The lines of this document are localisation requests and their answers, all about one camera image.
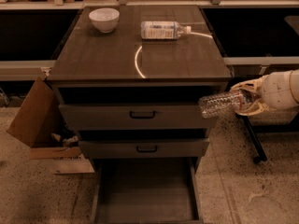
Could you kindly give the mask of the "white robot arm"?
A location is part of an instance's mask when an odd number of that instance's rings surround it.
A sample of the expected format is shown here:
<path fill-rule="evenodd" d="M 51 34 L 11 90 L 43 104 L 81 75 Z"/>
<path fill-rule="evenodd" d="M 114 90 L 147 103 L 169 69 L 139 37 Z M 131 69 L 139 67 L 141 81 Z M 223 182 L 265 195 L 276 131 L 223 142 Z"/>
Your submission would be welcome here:
<path fill-rule="evenodd" d="M 286 110 L 299 106 L 299 70 L 273 72 L 235 84 L 233 108 L 238 115 L 253 116 L 264 111 Z"/>

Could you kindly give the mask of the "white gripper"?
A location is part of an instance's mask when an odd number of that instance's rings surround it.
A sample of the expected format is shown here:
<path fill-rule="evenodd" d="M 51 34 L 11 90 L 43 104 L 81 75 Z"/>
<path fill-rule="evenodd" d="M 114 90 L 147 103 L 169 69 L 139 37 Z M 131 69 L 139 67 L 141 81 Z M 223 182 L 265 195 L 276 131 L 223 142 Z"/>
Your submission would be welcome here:
<path fill-rule="evenodd" d="M 287 72 L 273 72 L 259 78 L 254 78 L 235 84 L 231 91 L 243 90 L 260 93 L 262 100 L 246 103 L 235 111 L 240 116 L 254 116 L 265 111 L 284 110 L 293 107 L 291 92 L 291 74 Z"/>

